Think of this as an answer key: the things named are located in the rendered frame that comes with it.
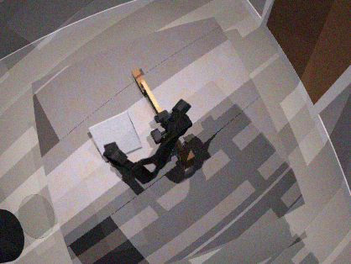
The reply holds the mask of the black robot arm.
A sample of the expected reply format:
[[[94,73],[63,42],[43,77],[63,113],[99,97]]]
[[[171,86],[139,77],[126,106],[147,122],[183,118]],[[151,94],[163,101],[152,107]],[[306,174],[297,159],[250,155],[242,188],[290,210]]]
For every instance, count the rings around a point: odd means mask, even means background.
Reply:
[[[111,142],[103,146],[105,149],[103,155],[114,166],[123,166],[129,170],[142,184],[150,182],[152,179],[157,178],[159,170],[165,166],[179,137],[187,132],[189,124],[184,115],[190,108],[191,105],[181,98],[173,107],[170,114],[167,110],[163,110],[154,116],[155,122],[160,123],[160,126],[168,131],[158,150],[150,158],[143,158],[133,163],[128,159],[128,156],[118,148],[116,142]],[[151,163],[156,165],[152,173],[144,166]]]

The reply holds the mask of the long wooden plank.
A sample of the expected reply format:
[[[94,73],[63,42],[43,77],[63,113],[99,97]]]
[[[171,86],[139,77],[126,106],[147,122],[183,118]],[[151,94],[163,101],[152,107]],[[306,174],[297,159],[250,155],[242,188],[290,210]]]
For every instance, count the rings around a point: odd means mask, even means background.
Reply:
[[[149,97],[149,100],[150,102],[152,103],[152,105],[154,106],[155,108],[155,111],[157,113],[161,112],[161,109],[160,109],[160,106],[158,105],[158,103],[155,101],[154,97],[153,97],[153,94],[152,92],[149,90],[149,87],[147,87],[144,79],[141,80],[141,85],[143,87],[143,89],[145,90],[146,94],[148,95]],[[181,143],[179,140],[177,140],[177,142],[175,143],[175,146],[177,147],[178,151],[182,151],[184,150],[184,148],[182,147]]]

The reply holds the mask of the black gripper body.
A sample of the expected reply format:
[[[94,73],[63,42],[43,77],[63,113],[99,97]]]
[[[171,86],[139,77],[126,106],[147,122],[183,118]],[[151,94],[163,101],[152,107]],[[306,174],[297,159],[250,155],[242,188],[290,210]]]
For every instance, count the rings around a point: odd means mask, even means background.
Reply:
[[[187,119],[187,123],[189,124],[189,128],[190,128],[190,127],[192,126],[192,122],[191,122],[190,118],[188,117],[187,114],[185,114],[184,117]],[[189,129],[189,128],[188,128],[188,129]],[[159,143],[162,142],[163,137],[165,137],[167,131],[168,131],[168,130],[164,130],[164,131],[162,131],[162,132],[159,132],[158,129],[155,129],[155,130],[153,130],[153,131],[150,132],[150,134],[151,134],[151,136],[152,136],[152,138],[153,138],[155,144],[158,145]]]

